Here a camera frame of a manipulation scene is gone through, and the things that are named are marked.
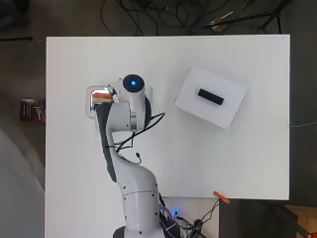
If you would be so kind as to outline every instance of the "white box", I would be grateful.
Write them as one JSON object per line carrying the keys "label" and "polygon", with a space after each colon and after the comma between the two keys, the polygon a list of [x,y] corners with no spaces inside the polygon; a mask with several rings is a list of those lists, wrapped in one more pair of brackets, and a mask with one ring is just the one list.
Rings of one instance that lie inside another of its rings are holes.
{"label": "white box", "polygon": [[[222,105],[198,96],[200,89],[224,98]],[[180,89],[175,106],[224,129],[229,129],[245,93],[246,88],[194,66]]]}

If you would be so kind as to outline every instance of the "orange clamp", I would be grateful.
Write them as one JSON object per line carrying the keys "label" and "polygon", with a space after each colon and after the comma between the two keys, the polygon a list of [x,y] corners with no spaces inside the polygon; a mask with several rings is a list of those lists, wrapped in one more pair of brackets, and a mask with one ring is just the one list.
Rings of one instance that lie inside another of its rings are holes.
{"label": "orange clamp", "polygon": [[217,196],[219,199],[221,199],[226,204],[230,203],[230,200],[227,197],[224,197],[223,195],[221,195],[218,191],[214,191],[214,195]]}

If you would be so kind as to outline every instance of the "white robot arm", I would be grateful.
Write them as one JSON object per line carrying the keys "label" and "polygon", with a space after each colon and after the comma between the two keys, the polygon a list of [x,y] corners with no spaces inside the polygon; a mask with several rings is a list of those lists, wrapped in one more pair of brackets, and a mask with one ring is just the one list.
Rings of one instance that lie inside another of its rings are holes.
{"label": "white robot arm", "polygon": [[114,102],[103,102],[95,108],[103,153],[112,181],[122,192],[126,226],[118,228],[114,238],[179,237],[162,228],[159,212],[159,189],[155,175],[148,169],[124,160],[118,155],[113,132],[144,130],[151,121],[151,104],[145,96],[141,77],[130,74],[112,83],[108,90]]}

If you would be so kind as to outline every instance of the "white table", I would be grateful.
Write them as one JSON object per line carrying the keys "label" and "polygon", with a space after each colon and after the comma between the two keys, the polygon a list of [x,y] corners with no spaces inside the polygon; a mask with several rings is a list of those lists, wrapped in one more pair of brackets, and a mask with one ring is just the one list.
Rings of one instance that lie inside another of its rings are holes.
{"label": "white table", "polygon": [[[119,188],[106,172],[84,106],[88,86],[129,73],[154,88],[154,113],[166,112],[126,152],[141,154],[163,195],[212,197],[218,190],[228,197],[288,199],[288,36],[48,38],[47,54],[47,238],[111,237],[124,224]],[[173,106],[193,65],[247,88],[228,131]],[[197,218],[212,200],[176,203],[186,204],[180,212],[195,209],[189,218]],[[218,236],[217,212],[214,218],[209,237]]]}

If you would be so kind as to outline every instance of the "blue light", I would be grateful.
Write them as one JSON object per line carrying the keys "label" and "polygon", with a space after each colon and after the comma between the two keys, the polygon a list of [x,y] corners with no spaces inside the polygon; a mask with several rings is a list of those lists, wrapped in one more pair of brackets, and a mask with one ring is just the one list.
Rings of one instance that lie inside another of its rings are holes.
{"label": "blue light", "polygon": [[174,215],[175,216],[178,215],[178,207],[177,206],[174,207]]}

